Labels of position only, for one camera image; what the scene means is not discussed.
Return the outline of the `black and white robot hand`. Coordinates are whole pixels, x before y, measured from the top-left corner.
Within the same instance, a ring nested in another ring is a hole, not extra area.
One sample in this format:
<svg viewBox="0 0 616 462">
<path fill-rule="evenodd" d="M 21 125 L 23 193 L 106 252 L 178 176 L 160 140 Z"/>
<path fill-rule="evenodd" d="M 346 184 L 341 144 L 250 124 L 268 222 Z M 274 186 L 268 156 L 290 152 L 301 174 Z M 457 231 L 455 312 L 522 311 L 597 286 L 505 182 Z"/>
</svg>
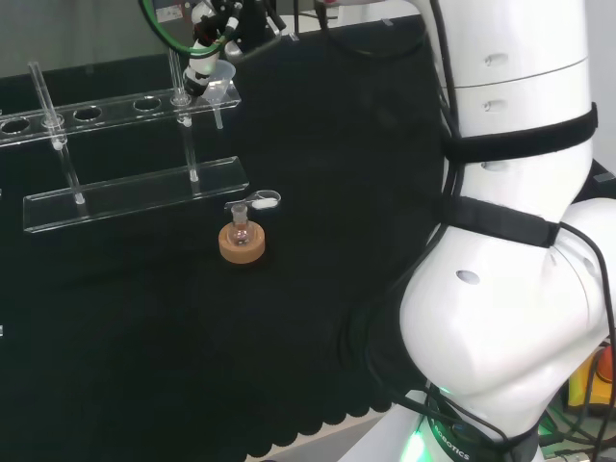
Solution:
<svg viewBox="0 0 616 462">
<path fill-rule="evenodd" d="M 192 35 L 205 58 L 191 58 L 184 70 L 187 93 L 207 89 L 219 59 L 236 64 L 275 45 L 286 28 L 274 1 L 201 1 L 192 7 Z"/>
</svg>

